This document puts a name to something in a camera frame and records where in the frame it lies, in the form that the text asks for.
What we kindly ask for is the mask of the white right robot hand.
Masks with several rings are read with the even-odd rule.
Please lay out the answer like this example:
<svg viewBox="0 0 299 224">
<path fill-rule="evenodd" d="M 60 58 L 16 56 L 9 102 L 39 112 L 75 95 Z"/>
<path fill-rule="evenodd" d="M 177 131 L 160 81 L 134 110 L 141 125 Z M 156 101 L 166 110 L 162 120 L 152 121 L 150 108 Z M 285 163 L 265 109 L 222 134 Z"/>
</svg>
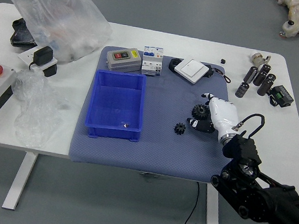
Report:
<svg viewBox="0 0 299 224">
<path fill-rule="evenodd" d="M 219 143 L 227 144 L 238 134 L 235 129 L 239 123 L 237 108 L 233 103 L 220 99 L 211 93 L 204 93 L 201 96 L 208 99 L 205 104 L 209 106 L 211 118 L 207 120 L 187 118 L 187 122 L 193 129 L 200 132 L 211 134 L 216 130 Z"/>
</svg>

